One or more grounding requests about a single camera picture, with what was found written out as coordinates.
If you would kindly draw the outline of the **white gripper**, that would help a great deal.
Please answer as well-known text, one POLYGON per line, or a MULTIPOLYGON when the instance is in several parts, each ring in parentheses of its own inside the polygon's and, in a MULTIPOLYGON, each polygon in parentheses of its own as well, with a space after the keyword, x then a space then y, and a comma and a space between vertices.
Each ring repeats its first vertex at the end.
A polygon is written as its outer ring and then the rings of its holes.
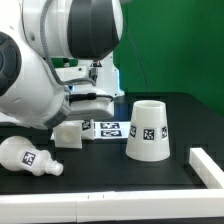
POLYGON ((72 94, 69 103, 71 112, 68 121, 109 119, 114 116, 114 98, 107 94, 72 94))

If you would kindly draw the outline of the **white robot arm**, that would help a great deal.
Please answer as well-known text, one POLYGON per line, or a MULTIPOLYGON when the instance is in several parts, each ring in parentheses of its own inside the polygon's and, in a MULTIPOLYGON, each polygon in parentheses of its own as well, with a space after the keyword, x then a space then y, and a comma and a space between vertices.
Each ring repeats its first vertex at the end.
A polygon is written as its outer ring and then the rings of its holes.
POLYGON ((0 0, 0 122, 112 117, 122 31, 119 0, 0 0))

